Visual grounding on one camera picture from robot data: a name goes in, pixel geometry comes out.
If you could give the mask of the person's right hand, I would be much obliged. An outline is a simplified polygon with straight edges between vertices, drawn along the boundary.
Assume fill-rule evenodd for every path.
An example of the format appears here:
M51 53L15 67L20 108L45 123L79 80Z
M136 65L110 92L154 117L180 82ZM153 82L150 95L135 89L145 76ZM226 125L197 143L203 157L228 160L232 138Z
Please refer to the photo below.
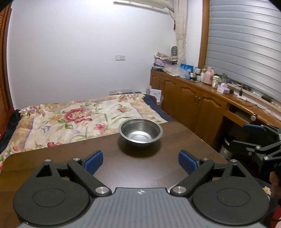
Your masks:
M270 173L270 183L272 185L272 188L275 187L275 188L279 188L280 187L280 179L279 177L277 176L276 172L271 172Z

